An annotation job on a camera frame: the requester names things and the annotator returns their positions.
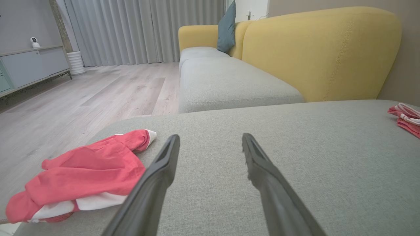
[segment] red cloth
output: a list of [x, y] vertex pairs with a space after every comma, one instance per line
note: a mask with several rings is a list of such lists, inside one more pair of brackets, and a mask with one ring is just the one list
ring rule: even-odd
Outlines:
[[420, 112], [410, 106], [399, 103], [390, 107], [388, 113], [397, 116], [396, 124], [420, 139]]
[[[128, 195], [145, 171], [133, 152], [146, 150], [155, 138], [152, 131], [135, 130], [113, 135], [91, 145], [78, 147], [53, 160], [44, 160], [45, 170], [25, 185], [25, 191], [14, 195], [7, 207], [10, 223], [34, 219], [34, 215], [50, 204], [72, 201], [100, 193]], [[49, 218], [47, 222], [57, 221]]]

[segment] throw pillow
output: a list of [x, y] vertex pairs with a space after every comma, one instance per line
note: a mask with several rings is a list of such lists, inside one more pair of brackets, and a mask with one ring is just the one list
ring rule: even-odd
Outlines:
[[228, 53], [235, 45], [236, 3], [232, 2], [223, 18], [219, 21], [217, 50]]

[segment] white vase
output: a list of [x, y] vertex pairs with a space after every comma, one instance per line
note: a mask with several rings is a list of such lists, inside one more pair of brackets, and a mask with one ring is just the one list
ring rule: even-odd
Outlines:
[[86, 70], [83, 67], [83, 60], [81, 59], [80, 51], [78, 52], [68, 52], [68, 60], [70, 61], [70, 73], [71, 75], [80, 75], [86, 73]]

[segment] pink towel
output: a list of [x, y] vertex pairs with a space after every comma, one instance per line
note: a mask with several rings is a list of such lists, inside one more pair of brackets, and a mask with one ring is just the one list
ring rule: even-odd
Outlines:
[[75, 211], [123, 203], [146, 170], [133, 152], [146, 150], [155, 138], [153, 131], [135, 130], [44, 160], [45, 171], [10, 199], [9, 222], [58, 222]]
[[395, 107], [390, 107], [388, 113], [396, 115], [397, 125], [420, 139], [420, 112], [410, 106], [399, 103]]

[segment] white trim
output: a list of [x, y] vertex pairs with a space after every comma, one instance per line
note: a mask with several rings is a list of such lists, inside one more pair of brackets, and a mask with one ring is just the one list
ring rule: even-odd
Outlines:
[[51, 218], [54, 216], [63, 215], [72, 212], [74, 204], [71, 201], [64, 201], [53, 204], [44, 205], [39, 211], [37, 211], [30, 222], [39, 222], [38, 219]]
[[122, 204], [127, 196], [100, 193], [76, 199], [80, 210], [96, 210]]
[[149, 143], [147, 144], [147, 147], [149, 147], [149, 145], [153, 142], [153, 140], [156, 139], [156, 137], [158, 136], [158, 134], [156, 132], [154, 132], [154, 131], [151, 131], [151, 130], [148, 130], [148, 129], [146, 129], [146, 130], [149, 132], [149, 138], [150, 138], [150, 140], [149, 140]]

